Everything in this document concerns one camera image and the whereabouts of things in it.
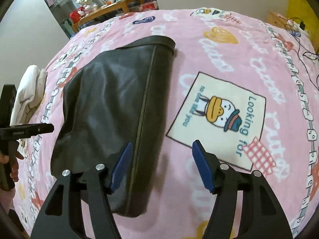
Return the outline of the person's left hand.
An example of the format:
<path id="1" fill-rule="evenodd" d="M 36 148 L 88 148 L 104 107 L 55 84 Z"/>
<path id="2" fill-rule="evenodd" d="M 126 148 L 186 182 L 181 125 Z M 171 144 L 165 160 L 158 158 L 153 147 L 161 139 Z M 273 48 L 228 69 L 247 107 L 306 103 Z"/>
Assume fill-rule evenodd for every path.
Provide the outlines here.
<path id="1" fill-rule="evenodd" d="M 12 178 L 13 182 L 18 182 L 18 159 L 23 160 L 24 156 L 16 151 L 13 152 L 12 154 L 12 158 L 10 158 L 8 155 L 4 155 L 3 153 L 0 153 L 1 159 L 0 159 L 0 163 L 1 164 L 10 164 L 11 167 L 11 173 L 10 173 L 10 177 Z"/>

